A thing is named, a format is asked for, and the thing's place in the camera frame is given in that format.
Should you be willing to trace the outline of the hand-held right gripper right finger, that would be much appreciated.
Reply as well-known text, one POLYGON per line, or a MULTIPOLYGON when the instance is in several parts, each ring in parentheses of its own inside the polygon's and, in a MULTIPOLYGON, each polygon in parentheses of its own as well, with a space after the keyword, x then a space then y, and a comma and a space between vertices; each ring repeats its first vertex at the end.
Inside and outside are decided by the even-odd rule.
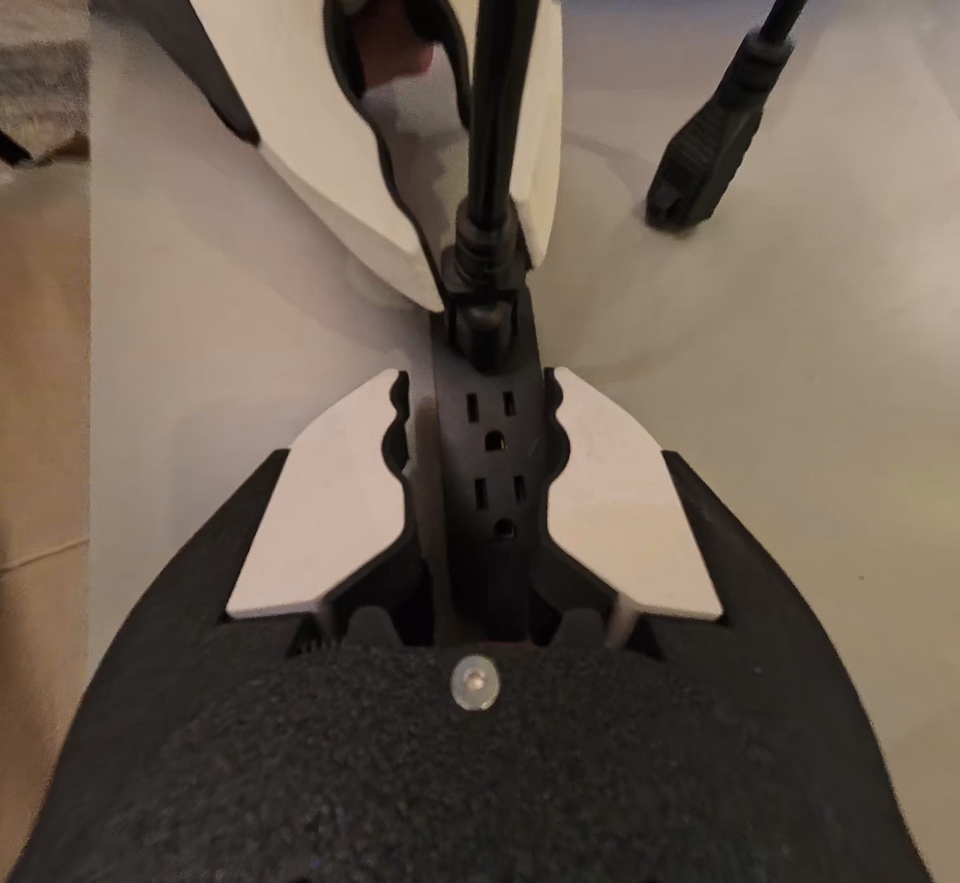
POLYGON ((565 367, 544 372, 549 444, 531 567, 549 646, 625 647, 645 617, 714 624, 723 605, 665 453, 565 367))

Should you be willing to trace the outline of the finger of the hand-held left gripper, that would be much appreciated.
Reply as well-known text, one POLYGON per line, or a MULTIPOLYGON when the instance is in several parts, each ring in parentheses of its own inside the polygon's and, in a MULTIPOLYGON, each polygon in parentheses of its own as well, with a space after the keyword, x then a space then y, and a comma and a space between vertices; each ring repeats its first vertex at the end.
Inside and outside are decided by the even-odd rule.
POLYGON ((258 134, 262 157, 376 277, 428 312, 443 301, 377 128, 349 92, 327 0, 188 0, 258 134))
MULTIPOLYGON (((448 0, 474 64, 478 0, 448 0)), ((561 0, 539 0, 510 179, 534 266, 545 257, 557 204, 563 117, 561 0)), ((460 119, 454 73, 437 46, 428 71, 390 85, 390 152, 402 200, 435 257, 453 243, 455 211, 467 193, 469 134, 460 119)))

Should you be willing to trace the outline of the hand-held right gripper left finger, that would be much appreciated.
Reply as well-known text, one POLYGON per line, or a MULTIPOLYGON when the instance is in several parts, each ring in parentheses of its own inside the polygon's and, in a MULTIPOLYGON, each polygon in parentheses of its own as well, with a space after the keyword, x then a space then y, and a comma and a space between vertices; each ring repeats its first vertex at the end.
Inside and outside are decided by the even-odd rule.
POLYGON ((403 643, 432 643, 432 578, 404 472, 409 391, 407 372, 386 369, 294 440, 227 600, 230 619, 307 615, 335 641, 372 607, 403 643))

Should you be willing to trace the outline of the black power strip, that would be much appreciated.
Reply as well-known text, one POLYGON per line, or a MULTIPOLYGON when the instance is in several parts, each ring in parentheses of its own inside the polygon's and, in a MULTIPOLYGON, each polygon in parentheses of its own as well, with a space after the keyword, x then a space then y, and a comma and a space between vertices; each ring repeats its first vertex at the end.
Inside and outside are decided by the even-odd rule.
POLYGON ((546 478, 544 378, 522 291, 510 355, 481 373, 431 321, 446 562, 456 613, 497 642, 530 634, 531 566, 546 478))

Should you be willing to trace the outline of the person's beige pants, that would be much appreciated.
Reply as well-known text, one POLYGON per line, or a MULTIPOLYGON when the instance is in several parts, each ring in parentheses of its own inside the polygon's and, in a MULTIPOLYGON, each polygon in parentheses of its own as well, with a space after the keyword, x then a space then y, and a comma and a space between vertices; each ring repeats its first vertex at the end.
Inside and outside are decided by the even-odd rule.
POLYGON ((37 817, 87 675, 90 165, 1 200, 1 872, 37 817))

